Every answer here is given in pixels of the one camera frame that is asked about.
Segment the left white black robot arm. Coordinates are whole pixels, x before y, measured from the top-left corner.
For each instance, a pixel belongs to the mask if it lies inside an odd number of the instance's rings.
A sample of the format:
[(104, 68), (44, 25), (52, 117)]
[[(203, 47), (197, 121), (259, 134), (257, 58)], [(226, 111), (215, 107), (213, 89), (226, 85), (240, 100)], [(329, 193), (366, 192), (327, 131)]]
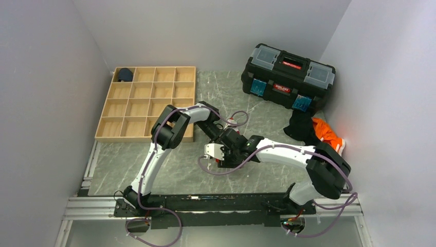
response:
[(123, 192), (127, 208), (134, 216), (147, 211), (154, 180), (166, 157), (180, 145), (188, 125), (197, 122), (209, 124), (219, 119), (219, 109), (204, 101), (184, 108), (171, 104), (165, 106), (152, 127), (147, 157), (133, 182)]

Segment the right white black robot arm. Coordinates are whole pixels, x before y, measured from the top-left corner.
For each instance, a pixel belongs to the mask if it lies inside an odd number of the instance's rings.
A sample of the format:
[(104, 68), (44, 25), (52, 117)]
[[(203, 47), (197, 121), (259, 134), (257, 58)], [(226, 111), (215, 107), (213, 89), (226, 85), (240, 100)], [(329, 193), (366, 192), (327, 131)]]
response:
[(306, 172), (308, 179), (292, 184), (286, 191), (283, 206), (290, 214), (320, 196), (338, 199), (349, 182), (351, 167), (326, 143), (296, 146), (258, 135), (245, 138), (233, 129), (225, 130), (212, 143), (219, 145), (217, 159), (226, 168), (236, 168), (246, 162), (271, 162)]

